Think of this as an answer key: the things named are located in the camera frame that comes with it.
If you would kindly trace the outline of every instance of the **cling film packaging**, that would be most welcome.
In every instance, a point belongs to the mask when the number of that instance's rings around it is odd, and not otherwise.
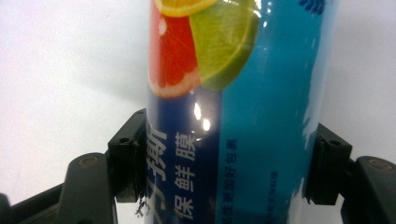
[[[298,223],[336,7],[151,3],[146,223]]]

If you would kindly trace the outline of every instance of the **fruit illustration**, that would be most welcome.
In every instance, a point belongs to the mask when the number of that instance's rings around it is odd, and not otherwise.
[[[255,1],[232,2],[218,1],[190,15],[202,86],[212,91],[224,89],[239,75],[256,39],[260,12]]]
[[[153,1],[148,83],[157,96],[178,97],[200,84],[221,91],[239,75],[256,39],[255,0]]]
[[[150,23],[148,83],[162,98],[183,95],[200,84],[189,18],[167,17],[152,6]]]

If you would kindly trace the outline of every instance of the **white background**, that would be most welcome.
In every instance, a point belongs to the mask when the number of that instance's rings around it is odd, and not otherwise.
[[[149,1],[0,0],[0,192],[12,204],[64,181],[146,106]],[[396,2],[343,0],[321,122],[353,159],[396,162]],[[301,223],[341,223],[304,206]],[[136,222],[132,204],[120,223]]]

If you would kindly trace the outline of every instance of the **grapefruit slice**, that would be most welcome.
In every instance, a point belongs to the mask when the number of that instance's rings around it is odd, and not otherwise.
[[[148,83],[162,98],[186,94],[200,84],[188,17],[162,15],[152,4]]]
[[[259,21],[255,0],[218,1],[190,15],[204,88],[220,91],[239,75],[255,45]]]
[[[154,0],[163,15],[185,17],[212,6],[218,0]]]

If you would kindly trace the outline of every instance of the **white surface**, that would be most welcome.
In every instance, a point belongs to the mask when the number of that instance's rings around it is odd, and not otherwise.
[[[64,181],[147,100],[148,1],[0,1],[0,192],[12,204]],[[396,162],[396,2],[342,1],[321,122],[353,158]],[[305,206],[302,223],[341,223]],[[119,208],[120,223],[135,207]]]

